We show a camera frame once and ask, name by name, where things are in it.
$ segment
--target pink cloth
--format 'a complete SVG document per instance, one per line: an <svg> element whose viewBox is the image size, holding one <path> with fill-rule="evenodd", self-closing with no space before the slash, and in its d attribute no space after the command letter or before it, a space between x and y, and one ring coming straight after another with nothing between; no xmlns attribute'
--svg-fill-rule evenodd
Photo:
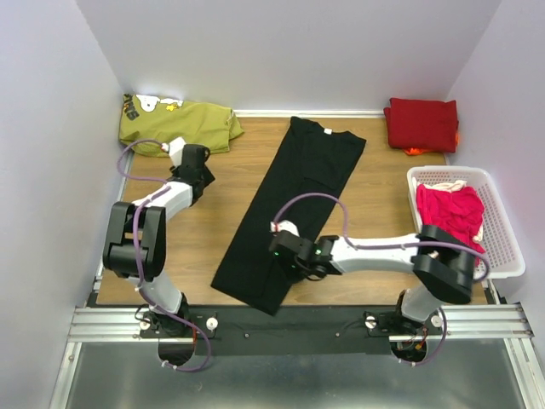
<svg viewBox="0 0 545 409"><path fill-rule="evenodd" d="M450 193L418 185L416 208L423 224L438 226L479 253L485 252L473 241L483 224L485 207L472 187Z"/></svg>

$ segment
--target wooden table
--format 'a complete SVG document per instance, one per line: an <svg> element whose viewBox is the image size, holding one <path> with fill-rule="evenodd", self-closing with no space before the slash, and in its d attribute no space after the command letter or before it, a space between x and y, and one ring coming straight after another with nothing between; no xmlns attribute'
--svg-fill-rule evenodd
<svg viewBox="0 0 545 409"><path fill-rule="evenodd" d="M382 118L318 121L326 128L350 130L367 140L364 154L341 196L350 210L350 236L380 238L414 232L407 199L407 170L425 164L445 164L443 155L410 157L391 149ZM240 303L212 289L210 282L290 124L288 118L241 118L240 122L245 133L232 141L231 152L209 159L215 182L192 208L182 211L167 225L165 267L190 304ZM136 155L131 174L168 177L169 167L168 158ZM128 181L123 200L142 198L157 188L154 182ZM322 234L339 234L341 222L342 213L337 206ZM390 272L329 276L319 282L294 285L284 304L392 304L403 289L417 283L412 274ZM482 286L476 285L473 295L474 303L486 303ZM142 300L131 284L105 271L97 302L139 304Z"/></svg>

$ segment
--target laundry basket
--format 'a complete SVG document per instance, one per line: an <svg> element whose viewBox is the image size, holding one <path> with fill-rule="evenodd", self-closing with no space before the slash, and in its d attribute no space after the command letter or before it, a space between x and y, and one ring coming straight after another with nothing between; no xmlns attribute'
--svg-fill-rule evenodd
<svg viewBox="0 0 545 409"><path fill-rule="evenodd" d="M422 229L422 219L416 208L416 184L435 185L443 182L466 181L477 191L485 205L484 236L482 246L490 259L492 279L505 279L521 275L525 261L514 237L508 215L491 176L485 170L467 166L420 166L407 172L409 201L416 231ZM484 272L483 264L477 267L475 276Z"/></svg>

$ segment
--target gray floor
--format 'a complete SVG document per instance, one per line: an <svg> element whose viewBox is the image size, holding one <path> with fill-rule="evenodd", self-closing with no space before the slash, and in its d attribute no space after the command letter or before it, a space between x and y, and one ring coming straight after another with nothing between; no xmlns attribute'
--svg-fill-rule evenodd
<svg viewBox="0 0 545 409"><path fill-rule="evenodd" d="M450 340L435 361L417 368L392 356L250 356L214 358L195 374L161 368L156 347L84 344L68 407L524 407L502 340Z"/></svg>

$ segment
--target folded green shirt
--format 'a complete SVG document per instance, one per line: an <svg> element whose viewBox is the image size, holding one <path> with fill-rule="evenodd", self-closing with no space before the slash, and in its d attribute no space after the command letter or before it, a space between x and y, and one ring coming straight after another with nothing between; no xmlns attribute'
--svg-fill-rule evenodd
<svg viewBox="0 0 545 409"><path fill-rule="evenodd" d="M187 143L223 153L229 152L229 141L243 133L231 108L149 95L123 96L119 140L125 145L141 139L169 143L181 136ZM146 156L168 156L155 144L141 143L134 150Z"/></svg>

